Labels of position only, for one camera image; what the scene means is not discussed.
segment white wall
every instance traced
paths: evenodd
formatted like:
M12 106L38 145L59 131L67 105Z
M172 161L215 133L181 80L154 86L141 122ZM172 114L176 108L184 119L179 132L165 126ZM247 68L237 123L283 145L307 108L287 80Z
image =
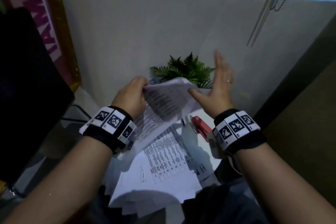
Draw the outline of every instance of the white wall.
M247 40L264 0L63 0L83 87L101 106L136 75L192 51L236 70L235 106L254 115L336 13L336 3L288 0Z

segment wristband strap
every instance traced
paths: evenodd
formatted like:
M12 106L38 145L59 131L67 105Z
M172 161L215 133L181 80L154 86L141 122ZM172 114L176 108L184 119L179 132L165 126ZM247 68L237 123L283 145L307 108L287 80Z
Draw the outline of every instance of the wristband strap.
M217 142L231 154L266 142L258 124L245 111L227 110L215 118L215 125L213 133Z
M113 153L122 150L130 142L137 126L132 117L119 107L103 107L94 118L82 126L79 132L107 145Z

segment person's left hand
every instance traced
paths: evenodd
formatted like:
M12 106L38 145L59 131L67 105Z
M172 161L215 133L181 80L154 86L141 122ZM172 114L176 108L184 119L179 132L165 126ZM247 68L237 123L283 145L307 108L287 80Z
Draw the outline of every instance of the person's left hand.
M111 105L123 109L134 119L142 114L146 108L146 101L142 93L142 88L145 85L150 85L147 78L135 77L129 84L118 91Z

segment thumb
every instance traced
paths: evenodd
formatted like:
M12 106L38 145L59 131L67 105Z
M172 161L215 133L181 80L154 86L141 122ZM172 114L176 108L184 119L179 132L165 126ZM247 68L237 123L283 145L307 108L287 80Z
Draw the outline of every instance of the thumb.
M196 89L189 89L188 90L189 94L197 101L197 102L201 102L205 95L203 95L202 93L200 93L198 90Z

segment artificial plant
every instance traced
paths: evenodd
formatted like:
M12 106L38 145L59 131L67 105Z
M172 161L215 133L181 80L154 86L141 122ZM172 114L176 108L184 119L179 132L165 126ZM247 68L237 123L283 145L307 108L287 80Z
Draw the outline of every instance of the artificial plant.
M212 85L210 74L215 70L207 67L203 62L198 60L198 56L193 57L193 53L181 60L170 56L168 66L151 67L154 76L160 79L160 82L169 81L177 77L187 78L190 82L195 84L198 88L210 88Z

